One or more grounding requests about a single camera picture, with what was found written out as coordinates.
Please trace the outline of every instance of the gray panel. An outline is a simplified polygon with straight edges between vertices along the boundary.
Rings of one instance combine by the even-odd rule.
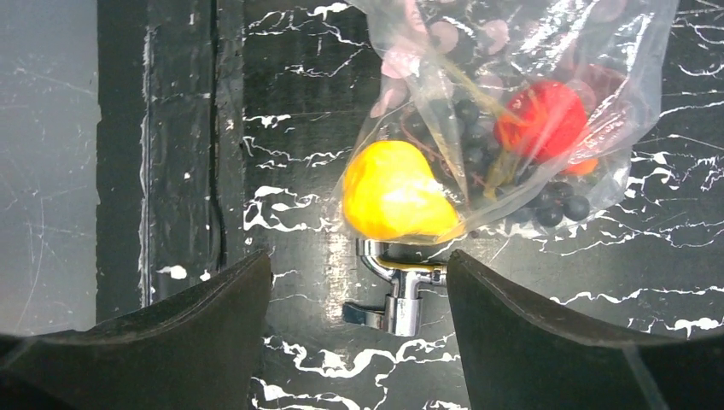
[[[0,332],[96,322],[95,0],[0,5]]]

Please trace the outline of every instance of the faucet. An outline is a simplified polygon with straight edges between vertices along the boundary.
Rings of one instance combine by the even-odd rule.
[[[401,337],[416,336],[420,330],[423,299],[420,284],[445,286],[447,265],[412,264],[383,259],[389,244],[370,239],[357,240],[362,264],[392,285],[384,307],[361,307],[351,302],[342,306],[344,321],[365,325]]]

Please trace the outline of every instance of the transparent bag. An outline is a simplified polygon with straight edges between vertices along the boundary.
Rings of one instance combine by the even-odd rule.
[[[349,0],[380,96],[334,192],[358,234],[435,244],[491,224],[533,237],[624,197],[660,115],[678,0]]]

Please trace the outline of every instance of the yellow pear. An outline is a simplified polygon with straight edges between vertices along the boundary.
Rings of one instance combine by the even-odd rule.
[[[354,157],[342,181],[342,212],[354,229],[378,241],[439,237],[458,225],[423,153],[405,141],[377,141]]]

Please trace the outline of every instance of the marble countertop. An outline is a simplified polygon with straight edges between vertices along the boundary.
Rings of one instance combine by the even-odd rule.
[[[531,290],[640,331],[695,337],[722,326],[724,6],[714,3],[681,1],[661,119],[634,147],[625,201],[575,233],[484,233],[439,256],[464,249]],[[238,13],[219,21],[243,22],[243,75],[225,81],[242,83],[244,103],[224,117],[222,138],[241,145],[244,204],[225,209],[238,232],[227,246],[230,260],[271,249],[275,272],[253,408],[467,408],[444,290],[423,290],[418,337],[342,322],[345,301],[381,304],[388,291],[323,215],[379,92],[364,15],[324,0],[236,7],[219,8]]]

